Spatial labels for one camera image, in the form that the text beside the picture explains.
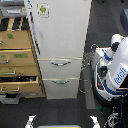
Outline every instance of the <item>white robot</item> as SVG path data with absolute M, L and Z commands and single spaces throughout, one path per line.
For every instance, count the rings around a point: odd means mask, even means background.
M 128 34 L 128 10 L 121 12 L 121 23 Z M 128 37 L 115 34 L 111 47 L 96 48 L 94 70 L 94 94 L 104 103 L 116 105 L 128 90 Z

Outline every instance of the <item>refrigerator drawer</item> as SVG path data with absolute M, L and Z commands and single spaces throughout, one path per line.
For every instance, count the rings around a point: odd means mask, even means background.
M 43 78 L 80 77 L 82 59 L 38 61 Z
M 26 30 L 0 32 L 0 42 L 0 49 L 31 48 L 28 32 Z
M 35 76 L 38 75 L 36 65 L 33 66 L 12 66 L 0 67 L 0 77 L 16 77 L 16 76 Z
M 47 99 L 77 98 L 79 79 L 43 80 Z
M 28 93 L 39 91 L 40 87 L 38 77 L 34 80 L 30 79 L 26 82 L 0 82 L 0 93 Z
M 0 66 L 35 65 L 32 51 L 28 50 L 1 50 Z

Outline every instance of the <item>white refrigerator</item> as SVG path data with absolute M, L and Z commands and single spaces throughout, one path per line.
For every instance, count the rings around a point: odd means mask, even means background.
M 24 0 L 47 99 L 77 98 L 91 0 Z

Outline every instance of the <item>floor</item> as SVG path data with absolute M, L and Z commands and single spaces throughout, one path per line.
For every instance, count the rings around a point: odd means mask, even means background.
M 91 15 L 85 45 L 85 54 L 90 55 L 91 45 L 108 47 L 111 44 L 111 36 L 120 33 L 126 36 L 120 23 L 120 12 L 128 7 L 128 1 L 121 3 L 120 0 L 92 0 Z M 18 105 L 0 104 L 0 128 L 23 128 L 29 115 L 37 115 L 34 120 L 34 128 L 44 125 L 79 125 L 82 128 L 93 128 L 90 116 L 98 117 L 99 124 L 103 128 L 106 119 L 101 115 L 97 101 L 90 89 L 90 67 L 83 64 L 80 89 L 85 93 L 78 92 L 77 99 L 46 100 L 20 99 Z

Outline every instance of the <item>label sticker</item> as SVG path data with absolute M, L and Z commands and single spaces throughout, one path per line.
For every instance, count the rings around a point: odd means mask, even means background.
M 13 54 L 14 58 L 28 58 L 27 54 Z
M 12 34 L 7 34 L 9 39 L 13 39 L 13 35 Z
M 6 56 L 5 55 L 1 55 L 1 58 L 6 58 Z
M 37 8 L 38 8 L 39 17 L 42 17 L 42 18 L 49 17 L 49 5 L 48 4 L 39 3 L 39 4 L 37 4 Z

